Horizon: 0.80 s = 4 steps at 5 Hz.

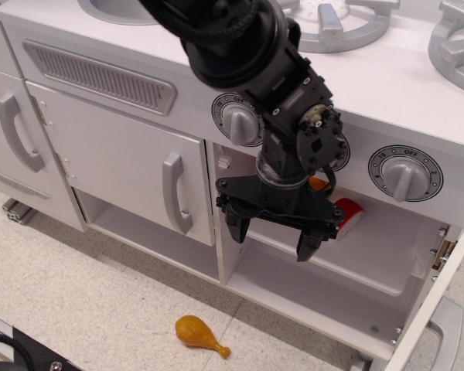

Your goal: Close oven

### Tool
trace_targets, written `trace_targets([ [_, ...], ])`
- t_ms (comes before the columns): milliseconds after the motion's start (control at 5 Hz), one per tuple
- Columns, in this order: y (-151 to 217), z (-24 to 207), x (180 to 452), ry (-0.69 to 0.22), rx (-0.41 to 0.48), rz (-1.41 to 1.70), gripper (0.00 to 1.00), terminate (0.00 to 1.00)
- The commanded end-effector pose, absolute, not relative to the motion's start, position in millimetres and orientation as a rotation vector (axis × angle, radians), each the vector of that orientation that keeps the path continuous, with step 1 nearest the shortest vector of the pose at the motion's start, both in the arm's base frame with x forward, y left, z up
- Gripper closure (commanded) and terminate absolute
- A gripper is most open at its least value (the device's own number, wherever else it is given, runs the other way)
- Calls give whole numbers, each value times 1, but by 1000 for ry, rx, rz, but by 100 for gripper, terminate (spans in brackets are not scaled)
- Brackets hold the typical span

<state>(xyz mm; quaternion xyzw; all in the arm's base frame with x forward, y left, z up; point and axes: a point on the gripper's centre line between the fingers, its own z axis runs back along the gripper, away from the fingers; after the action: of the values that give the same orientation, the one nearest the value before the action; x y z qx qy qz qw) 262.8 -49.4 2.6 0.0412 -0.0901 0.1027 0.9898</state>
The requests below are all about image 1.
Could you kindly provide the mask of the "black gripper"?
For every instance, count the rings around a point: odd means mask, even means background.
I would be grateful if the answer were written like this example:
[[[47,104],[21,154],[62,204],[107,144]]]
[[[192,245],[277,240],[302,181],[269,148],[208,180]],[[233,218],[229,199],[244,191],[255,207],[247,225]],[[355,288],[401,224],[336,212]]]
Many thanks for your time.
[[[307,183],[297,189],[277,189],[258,175],[218,179],[217,206],[225,214],[232,239],[243,243],[253,218],[301,230],[297,261],[306,262],[321,240],[334,239],[344,212],[327,198],[314,196]]]

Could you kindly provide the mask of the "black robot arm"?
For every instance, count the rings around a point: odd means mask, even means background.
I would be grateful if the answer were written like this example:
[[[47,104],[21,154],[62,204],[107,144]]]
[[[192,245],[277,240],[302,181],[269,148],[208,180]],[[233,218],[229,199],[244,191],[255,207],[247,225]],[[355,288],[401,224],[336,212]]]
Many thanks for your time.
[[[262,116],[264,139],[254,175],[216,182],[217,205],[242,243],[260,218],[300,231],[304,262],[336,237],[345,213],[309,179],[343,157],[343,122],[322,77],[299,54],[301,29],[270,1],[145,1],[144,8],[177,36],[196,77],[239,94]]]

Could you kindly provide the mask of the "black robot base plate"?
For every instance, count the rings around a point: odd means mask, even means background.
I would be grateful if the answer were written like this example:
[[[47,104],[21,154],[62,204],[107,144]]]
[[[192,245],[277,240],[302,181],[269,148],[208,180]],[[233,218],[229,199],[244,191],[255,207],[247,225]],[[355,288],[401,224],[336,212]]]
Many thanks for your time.
[[[0,334],[0,343],[13,350],[13,360],[0,361],[0,370],[81,371],[70,360],[16,328],[12,336]]]

